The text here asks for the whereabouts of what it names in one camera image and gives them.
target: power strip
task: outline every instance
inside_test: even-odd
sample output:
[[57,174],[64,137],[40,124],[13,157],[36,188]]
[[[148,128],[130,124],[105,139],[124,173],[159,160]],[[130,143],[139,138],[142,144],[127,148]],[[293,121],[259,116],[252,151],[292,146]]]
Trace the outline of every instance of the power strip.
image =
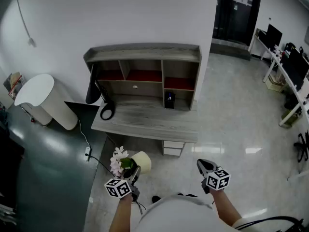
[[89,161],[90,153],[91,153],[91,148],[90,148],[90,147],[86,147],[85,154],[88,154],[88,156],[85,156],[85,155],[84,155],[84,160],[85,160],[85,161]]

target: desk drawer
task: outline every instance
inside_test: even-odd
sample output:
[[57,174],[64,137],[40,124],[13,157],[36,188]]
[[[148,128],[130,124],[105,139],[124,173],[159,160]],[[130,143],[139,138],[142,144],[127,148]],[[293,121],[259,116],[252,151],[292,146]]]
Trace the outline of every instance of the desk drawer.
[[173,141],[164,141],[163,146],[167,148],[177,148],[182,149],[184,142],[173,142]]
[[164,147],[163,151],[164,151],[164,155],[180,156],[182,149]]

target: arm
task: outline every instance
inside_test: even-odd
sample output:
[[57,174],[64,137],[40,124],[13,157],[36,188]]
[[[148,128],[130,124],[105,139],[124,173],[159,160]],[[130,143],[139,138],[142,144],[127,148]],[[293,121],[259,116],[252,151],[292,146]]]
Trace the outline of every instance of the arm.
[[223,190],[216,191],[210,188],[210,193],[212,194],[216,204],[219,218],[228,226],[232,227],[235,222],[241,219],[241,215],[232,205]]
[[128,194],[119,200],[119,204],[110,227],[110,232],[130,232],[131,204],[131,194]]

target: white wall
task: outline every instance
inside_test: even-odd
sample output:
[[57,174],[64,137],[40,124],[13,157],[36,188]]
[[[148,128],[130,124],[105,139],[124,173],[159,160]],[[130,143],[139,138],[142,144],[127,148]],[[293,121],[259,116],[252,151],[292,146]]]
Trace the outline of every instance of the white wall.
[[26,79],[49,73],[66,87],[67,101],[84,103],[90,73],[83,54],[93,46],[167,42],[198,44],[208,61],[216,0],[19,0],[37,47],[27,44],[16,0],[0,24],[0,65]]
[[[298,0],[261,0],[256,28],[267,31],[269,23],[282,33],[280,47],[292,42],[297,49],[302,46],[309,53],[309,46],[304,41],[309,26],[309,11]],[[262,50],[256,43],[252,54],[260,56]]]
[[0,67],[0,102],[8,109],[13,104],[13,99],[9,96],[8,91],[3,85],[3,82],[7,78],[7,75]]

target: red shelf panel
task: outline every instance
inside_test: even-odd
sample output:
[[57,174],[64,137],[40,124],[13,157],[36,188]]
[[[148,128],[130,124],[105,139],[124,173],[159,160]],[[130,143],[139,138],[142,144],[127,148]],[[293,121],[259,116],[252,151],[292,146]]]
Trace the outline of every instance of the red shelf panel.
[[188,78],[165,78],[164,88],[194,91],[194,80]]
[[98,81],[123,81],[121,70],[101,71],[97,77]]
[[127,81],[162,82],[161,71],[130,70]]

